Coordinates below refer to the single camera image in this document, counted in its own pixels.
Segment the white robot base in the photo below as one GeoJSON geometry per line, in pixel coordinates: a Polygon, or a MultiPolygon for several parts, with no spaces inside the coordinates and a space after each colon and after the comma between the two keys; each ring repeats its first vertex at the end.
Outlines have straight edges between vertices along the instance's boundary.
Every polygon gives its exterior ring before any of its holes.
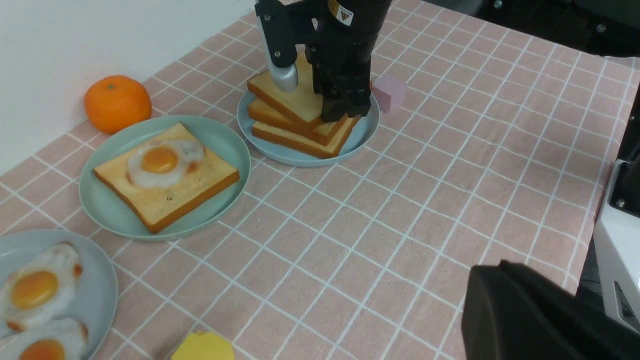
{"type": "Polygon", "coordinates": [[[607,316],[639,332],[639,91],[612,164],[592,234],[607,316]]]}

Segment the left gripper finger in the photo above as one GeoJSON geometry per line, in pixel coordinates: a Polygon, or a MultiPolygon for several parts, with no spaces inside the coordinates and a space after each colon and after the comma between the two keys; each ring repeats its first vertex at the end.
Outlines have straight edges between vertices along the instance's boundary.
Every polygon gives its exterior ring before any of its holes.
{"type": "Polygon", "coordinates": [[[639,334],[523,263],[471,268],[461,333],[469,360],[637,360],[639,334]]]}

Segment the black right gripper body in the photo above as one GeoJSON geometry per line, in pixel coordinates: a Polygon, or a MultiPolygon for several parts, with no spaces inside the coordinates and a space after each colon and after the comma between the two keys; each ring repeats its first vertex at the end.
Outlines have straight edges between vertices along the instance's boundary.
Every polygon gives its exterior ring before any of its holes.
{"type": "Polygon", "coordinates": [[[371,56],[390,0],[319,0],[317,32],[306,49],[321,119],[364,117],[371,108],[371,56]]]}

